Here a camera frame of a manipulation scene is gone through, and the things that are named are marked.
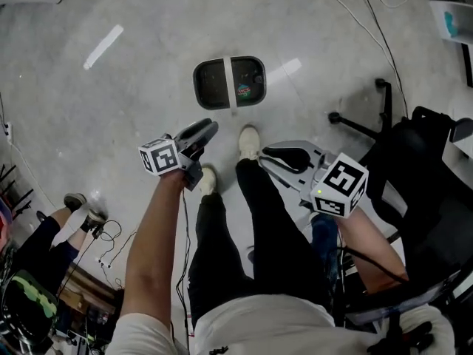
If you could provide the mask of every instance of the forearm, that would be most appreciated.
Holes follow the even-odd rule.
[[[182,189],[180,181],[163,177],[154,191],[130,248],[122,315],[143,313],[169,326],[171,276]]]
[[[360,208],[356,208],[348,218],[337,218],[336,221],[349,248],[361,252],[388,271],[407,280],[406,268],[401,258]],[[353,260],[368,293],[383,291],[398,284],[373,264],[357,257],[353,257]]]

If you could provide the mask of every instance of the gray floor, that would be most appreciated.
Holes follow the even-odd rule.
[[[364,0],[343,1],[381,40]],[[371,2],[395,55],[410,112],[417,105],[449,112],[454,99],[471,100],[457,46],[439,39],[428,0],[410,0],[395,10],[379,0]],[[117,24],[124,28],[122,35],[85,70],[87,56]],[[393,83],[396,115],[402,114],[383,53],[336,0],[64,0],[60,5],[16,5],[0,12],[0,49],[0,91],[16,146],[54,206],[61,206],[69,191],[105,204],[110,218],[123,226],[118,248],[135,230],[157,182],[144,171],[137,147],[164,132],[175,133],[204,117],[219,122],[220,132],[203,162],[212,162],[223,175],[228,225],[244,254],[253,242],[251,221],[233,171],[244,124],[259,128],[263,145],[309,139],[333,152],[343,149],[360,156],[370,142],[331,128],[326,113],[340,109],[378,129],[381,96],[374,79],[382,77]],[[289,75],[282,72],[260,105],[240,109],[232,117],[228,110],[202,109],[192,84],[197,64],[223,55],[255,55],[273,75],[295,59],[301,66],[293,73],[286,70]],[[4,158],[7,151],[4,147]],[[12,156],[22,163],[16,150]],[[24,166],[20,169],[35,187],[35,208],[52,212],[30,173]],[[282,192],[290,213],[303,219],[296,195]],[[199,199],[198,192],[188,194],[194,243]],[[83,216],[78,214],[71,227]],[[25,217],[24,223],[36,225],[33,216]],[[181,214],[178,270],[184,228]],[[107,230],[116,232],[112,224]],[[17,231],[19,238],[25,237],[21,228]],[[67,228],[59,240],[71,232]],[[104,280],[95,259],[109,247],[94,243],[81,266]],[[124,278],[127,249],[107,271],[112,283]]]

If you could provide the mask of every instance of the person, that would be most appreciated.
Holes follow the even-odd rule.
[[[277,188],[259,166],[259,136],[243,129],[236,176],[253,220],[254,278],[242,269],[231,239],[217,176],[204,168],[197,215],[197,250],[188,296],[195,328],[193,354],[365,354],[379,336],[334,327],[323,264],[285,210]],[[170,335],[171,274],[180,194],[179,170],[161,177],[137,230],[126,266],[121,317],[106,350],[113,354],[176,354]],[[361,209],[336,219],[344,242],[407,280],[397,253]],[[355,258],[368,293],[397,285]],[[439,310],[423,306],[401,317],[401,327],[432,322],[429,351],[451,353],[453,333]]]
[[[72,213],[86,203],[80,193],[64,196],[64,207],[46,217],[13,255],[10,275],[25,270],[48,292],[56,296],[67,270],[78,256],[89,231],[94,231],[106,222],[99,213],[89,210],[81,227],[69,239],[52,247],[54,237],[66,225]]]

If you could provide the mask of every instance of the white sneaker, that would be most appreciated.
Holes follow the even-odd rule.
[[[214,192],[215,187],[217,186],[217,176],[215,175],[214,170],[210,167],[204,166],[202,172],[204,175],[197,185],[199,186],[202,197],[204,197],[209,196]]]
[[[259,157],[259,134],[253,126],[246,126],[238,140],[239,159],[257,160]]]

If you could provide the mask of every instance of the black shoe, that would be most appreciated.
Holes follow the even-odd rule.
[[[84,230],[86,233],[90,230],[93,230],[93,236],[95,239],[102,234],[103,225],[106,222],[106,218],[101,214],[94,212],[93,210],[89,210],[89,214],[86,217],[86,220],[81,225],[81,229]]]
[[[64,196],[64,205],[74,213],[87,202],[86,197],[81,193],[68,193]]]

